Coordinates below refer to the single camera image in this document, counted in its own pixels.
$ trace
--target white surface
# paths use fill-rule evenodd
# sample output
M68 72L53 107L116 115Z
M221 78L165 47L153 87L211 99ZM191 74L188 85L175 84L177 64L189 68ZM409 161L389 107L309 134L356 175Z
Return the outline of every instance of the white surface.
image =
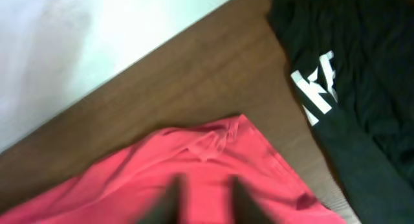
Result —
M228 0L0 0L0 152Z

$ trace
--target red fabric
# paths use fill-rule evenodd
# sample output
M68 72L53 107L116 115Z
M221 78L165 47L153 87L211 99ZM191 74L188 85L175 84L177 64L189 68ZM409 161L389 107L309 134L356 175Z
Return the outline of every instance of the red fabric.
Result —
M185 175L183 223L233 223L230 175L282 223L345 223L324 208L245 116L167 128L0 217L0 223L134 223Z

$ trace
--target clothing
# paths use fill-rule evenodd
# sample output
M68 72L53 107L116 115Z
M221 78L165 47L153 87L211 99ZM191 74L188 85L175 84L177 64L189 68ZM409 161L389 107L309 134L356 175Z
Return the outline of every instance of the clothing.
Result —
M157 131L11 210L0 223L134 223L177 174L185 175L183 223L232 223L233 175L275 223L345 223L245 116Z
M414 8L273 0L295 92L362 223L414 223Z

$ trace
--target wooden table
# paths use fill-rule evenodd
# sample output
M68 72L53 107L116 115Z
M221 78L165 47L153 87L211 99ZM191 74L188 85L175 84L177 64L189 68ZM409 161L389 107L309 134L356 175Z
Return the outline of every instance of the wooden table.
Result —
M0 155L0 212L155 129L244 113L321 202L358 223L292 94L270 1L230 1Z

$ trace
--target red shirt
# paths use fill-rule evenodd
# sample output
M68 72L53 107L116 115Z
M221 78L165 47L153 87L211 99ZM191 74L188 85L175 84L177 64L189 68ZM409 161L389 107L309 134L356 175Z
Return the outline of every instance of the red shirt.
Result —
M0 217L0 223L134 223L177 174L182 223L233 223L229 177L276 223L345 223L327 210L243 115L167 128Z

